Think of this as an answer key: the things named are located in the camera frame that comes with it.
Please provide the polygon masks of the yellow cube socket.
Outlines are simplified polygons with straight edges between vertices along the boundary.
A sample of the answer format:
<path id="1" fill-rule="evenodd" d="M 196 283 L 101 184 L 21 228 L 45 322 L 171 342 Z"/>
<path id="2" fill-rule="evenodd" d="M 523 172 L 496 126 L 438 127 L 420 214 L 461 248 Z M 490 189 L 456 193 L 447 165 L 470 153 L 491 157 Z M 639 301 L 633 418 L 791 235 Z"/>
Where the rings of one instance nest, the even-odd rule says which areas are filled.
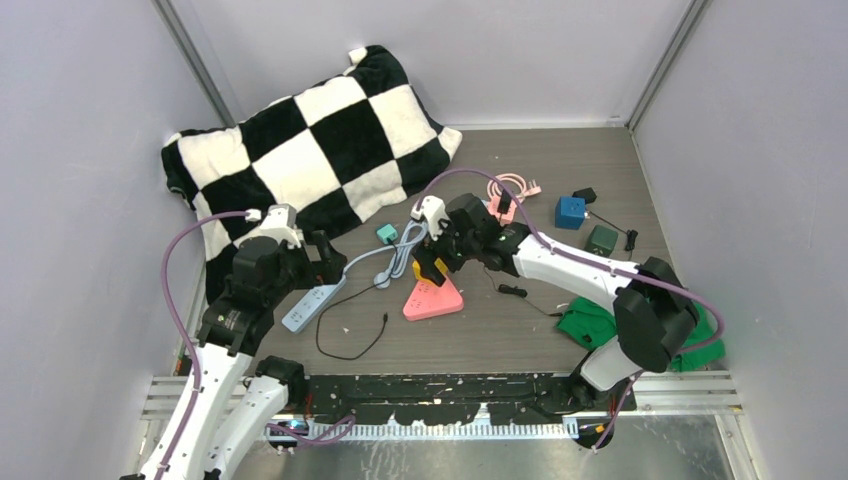
<path id="1" fill-rule="evenodd" d="M 447 280 L 448 268 L 441 259 L 427 264 L 414 260 L 412 266 L 414 276 L 420 282 L 441 287 Z"/>

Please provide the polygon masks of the dark green cube socket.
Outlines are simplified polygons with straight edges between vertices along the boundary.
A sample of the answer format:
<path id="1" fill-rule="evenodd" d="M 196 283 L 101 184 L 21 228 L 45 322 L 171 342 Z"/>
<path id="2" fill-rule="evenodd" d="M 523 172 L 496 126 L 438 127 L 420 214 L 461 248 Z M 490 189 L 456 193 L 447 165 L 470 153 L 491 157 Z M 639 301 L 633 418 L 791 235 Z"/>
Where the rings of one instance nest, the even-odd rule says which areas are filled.
<path id="1" fill-rule="evenodd" d="M 595 225 L 586 239 L 583 249 L 594 255 L 610 258 L 613 254 L 619 233 L 603 225 Z"/>

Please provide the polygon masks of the pink cube socket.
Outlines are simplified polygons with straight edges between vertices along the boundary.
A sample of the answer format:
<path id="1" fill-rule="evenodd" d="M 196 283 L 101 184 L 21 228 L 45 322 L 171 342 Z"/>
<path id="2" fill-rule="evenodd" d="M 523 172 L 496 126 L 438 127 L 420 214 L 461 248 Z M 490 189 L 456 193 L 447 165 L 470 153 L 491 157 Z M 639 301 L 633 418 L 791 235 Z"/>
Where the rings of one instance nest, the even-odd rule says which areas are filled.
<path id="1" fill-rule="evenodd" d="M 500 225 L 504 226 L 513 221 L 515 212 L 517 210 L 517 206 L 515 202 L 511 202 L 509 208 L 505 212 L 501 212 L 499 210 L 499 205 L 495 202 L 490 202 L 488 205 L 489 213 L 499 222 Z"/>

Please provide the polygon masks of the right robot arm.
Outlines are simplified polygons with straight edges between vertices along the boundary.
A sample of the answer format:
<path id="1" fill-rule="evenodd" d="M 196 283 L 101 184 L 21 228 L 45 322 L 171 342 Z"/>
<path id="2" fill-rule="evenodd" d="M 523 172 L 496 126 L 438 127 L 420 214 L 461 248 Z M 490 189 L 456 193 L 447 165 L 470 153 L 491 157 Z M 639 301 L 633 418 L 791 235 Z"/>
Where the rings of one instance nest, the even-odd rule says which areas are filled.
<path id="1" fill-rule="evenodd" d="M 449 203 L 429 195 L 410 213 L 426 229 L 415 247 L 423 279 L 440 286 L 447 273 L 476 260 L 517 278 L 538 280 L 586 298 L 609 312 L 616 332 L 567 377 L 568 405 L 596 410 L 618 384 L 640 372 L 663 373 L 700 315 L 670 265 L 612 260 L 553 240 L 534 227 L 501 224 L 473 194 Z"/>

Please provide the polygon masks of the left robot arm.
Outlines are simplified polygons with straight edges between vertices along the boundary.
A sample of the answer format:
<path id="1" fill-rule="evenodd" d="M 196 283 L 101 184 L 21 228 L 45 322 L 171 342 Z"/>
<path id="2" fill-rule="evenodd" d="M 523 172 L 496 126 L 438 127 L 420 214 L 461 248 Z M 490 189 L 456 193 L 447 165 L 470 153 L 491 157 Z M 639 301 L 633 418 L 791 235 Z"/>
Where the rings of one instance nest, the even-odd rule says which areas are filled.
<path id="1" fill-rule="evenodd" d="M 346 263 L 322 230 L 242 243 L 222 294 L 203 314 L 193 370 L 175 411 L 135 478 L 229 479 L 276 413 L 305 405 L 303 365 L 269 356 L 240 403 L 228 407 L 276 307 L 295 290 L 338 283 Z"/>

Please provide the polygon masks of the pink triangular power strip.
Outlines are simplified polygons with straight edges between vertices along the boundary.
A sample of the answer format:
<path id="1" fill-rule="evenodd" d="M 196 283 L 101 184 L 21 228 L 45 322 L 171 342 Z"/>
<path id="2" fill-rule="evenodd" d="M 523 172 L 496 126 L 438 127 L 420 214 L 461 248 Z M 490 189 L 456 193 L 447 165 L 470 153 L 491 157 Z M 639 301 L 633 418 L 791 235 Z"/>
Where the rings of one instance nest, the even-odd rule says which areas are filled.
<path id="1" fill-rule="evenodd" d="M 417 281 L 402 313 L 407 321 L 414 322 L 452 314 L 464 308 L 464 299 L 454 283 L 446 278 L 441 286 Z"/>

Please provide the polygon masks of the teal usb charger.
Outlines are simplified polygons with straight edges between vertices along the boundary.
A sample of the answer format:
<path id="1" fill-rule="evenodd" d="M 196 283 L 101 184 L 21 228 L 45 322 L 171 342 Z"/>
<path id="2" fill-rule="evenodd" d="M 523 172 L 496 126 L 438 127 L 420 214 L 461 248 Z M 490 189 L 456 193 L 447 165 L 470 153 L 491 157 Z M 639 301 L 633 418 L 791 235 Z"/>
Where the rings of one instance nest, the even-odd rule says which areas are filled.
<path id="1" fill-rule="evenodd" d="M 385 224 L 380 226 L 376 230 L 376 235 L 383 244 L 391 244 L 395 242 L 399 237 L 398 231 L 392 224 Z"/>

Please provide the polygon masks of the light blue power strip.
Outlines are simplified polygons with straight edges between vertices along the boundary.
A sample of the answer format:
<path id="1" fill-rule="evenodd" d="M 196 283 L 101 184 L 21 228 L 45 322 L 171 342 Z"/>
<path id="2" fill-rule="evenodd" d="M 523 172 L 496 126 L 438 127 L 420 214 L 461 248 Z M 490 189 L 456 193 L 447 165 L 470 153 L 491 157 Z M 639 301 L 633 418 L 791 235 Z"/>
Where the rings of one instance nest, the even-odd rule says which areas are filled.
<path id="1" fill-rule="evenodd" d="M 291 333 L 300 333 L 318 314 L 328 307 L 333 298 L 344 288 L 347 274 L 358 263 L 384 252 L 392 252 L 389 266 L 379 271 L 373 285 L 378 289 L 386 289 L 392 280 L 400 278 L 406 271 L 412 249 L 420 243 L 427 233 L 426 227 L 419 222 L 410 220 L 402 231 L 398 231 L 398 239 L 391 244 L 363 253 L 350 260 L 344 268 L 344 276 L 336 285 L 324 285 L 310 289 L 285 315 L 281 324 Z"/>

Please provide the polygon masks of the pink round power strip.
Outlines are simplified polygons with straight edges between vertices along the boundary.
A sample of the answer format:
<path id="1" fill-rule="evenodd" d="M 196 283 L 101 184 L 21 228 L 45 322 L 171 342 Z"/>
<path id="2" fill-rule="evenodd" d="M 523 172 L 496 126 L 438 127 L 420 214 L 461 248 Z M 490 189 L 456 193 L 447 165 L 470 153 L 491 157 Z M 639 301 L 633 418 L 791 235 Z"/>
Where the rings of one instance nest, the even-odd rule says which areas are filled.
<path id="1" fill-rule="evenodd" d="M 487 184 L 486 191 L 489 196 L 488 206 L 494 210 L 498 209 L 503 194 L 502 186 L 506 185 L 508 189 L 522 203 L 526 198 L 538 195 L 542 192 L 541 186 L 533 179 L 526 180 L 517 173 L 502 173 L 496 176 L 497 181 L 490 180 Z"/>

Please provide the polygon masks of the black white checkered pillow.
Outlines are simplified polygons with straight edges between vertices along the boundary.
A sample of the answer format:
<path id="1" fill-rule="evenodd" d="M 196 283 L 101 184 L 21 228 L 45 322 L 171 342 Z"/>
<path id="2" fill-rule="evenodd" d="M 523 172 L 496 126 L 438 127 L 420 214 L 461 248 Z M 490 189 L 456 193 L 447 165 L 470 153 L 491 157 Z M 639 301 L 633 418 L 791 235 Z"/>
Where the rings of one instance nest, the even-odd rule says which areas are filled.
<path id="1" fill-rule="evenodd" d="M 399 60 L 381 45 L 349 58 L 344 72 L 233 127 L 183 130 L 162 148 L 167 188 L 203 223 L 208 300 L 258 232 L 241 212 L 288 204 L 300 229 L 337 238 L 452 162 L 462 133 L 426 112 Z"/>

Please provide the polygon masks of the blue cube socket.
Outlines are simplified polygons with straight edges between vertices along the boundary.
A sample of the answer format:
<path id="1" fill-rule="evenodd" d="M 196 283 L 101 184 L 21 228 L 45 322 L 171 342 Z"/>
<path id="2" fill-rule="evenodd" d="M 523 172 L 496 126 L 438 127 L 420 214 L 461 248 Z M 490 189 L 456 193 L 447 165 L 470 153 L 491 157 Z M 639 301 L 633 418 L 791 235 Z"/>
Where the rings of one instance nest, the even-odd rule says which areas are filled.
<path id="1" fill-rule="evenodd" d="M 583 198 L 561 196 L 558 199 L 554 212 L 556 228 L 579 230 L 586 218 L 586 201 Z"/>

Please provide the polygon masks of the green cloth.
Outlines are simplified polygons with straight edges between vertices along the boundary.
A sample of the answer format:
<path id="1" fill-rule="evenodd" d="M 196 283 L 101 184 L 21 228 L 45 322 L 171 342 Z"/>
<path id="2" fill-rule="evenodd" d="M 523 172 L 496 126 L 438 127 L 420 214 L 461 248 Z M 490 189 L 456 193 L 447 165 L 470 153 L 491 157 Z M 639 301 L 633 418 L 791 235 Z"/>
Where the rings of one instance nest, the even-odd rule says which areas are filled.
<path id="1" fill-rule="evenodd" d="M 699 314 L 699 322 L 684 343 L 685 352 L 675 356 L 670 363 L 670 369 L 675 372 L 695 371 L 723 359 L 726 355 L 722 340 L 692 349 L 693 345 L 703 343 L 714 334 L 706 310 L 697 302 L 694 305 Z M 583 297 L 577 297 L 569 304 L 557 323 L 557 328 L 587 350 L 604 345 L 617 333 L 613 315 Z"/>

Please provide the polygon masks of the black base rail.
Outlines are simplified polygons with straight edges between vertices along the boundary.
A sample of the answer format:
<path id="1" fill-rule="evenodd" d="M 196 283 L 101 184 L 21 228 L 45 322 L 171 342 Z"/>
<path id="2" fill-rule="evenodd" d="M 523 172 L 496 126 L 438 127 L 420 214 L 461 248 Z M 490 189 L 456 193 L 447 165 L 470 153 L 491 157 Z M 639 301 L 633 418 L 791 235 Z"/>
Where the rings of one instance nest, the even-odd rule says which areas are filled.
<path id="1" fill-rule="evenodd" d="M 297 412 L 323 423 L 352 415 L 356 424 L 465 425 L 487 414 L 495 426 L 559 423 L 568 414 L 604 418 L 628 382 L 588 406 L 569 396 L 569 376 L 555 373 L 313 375 Z"/>

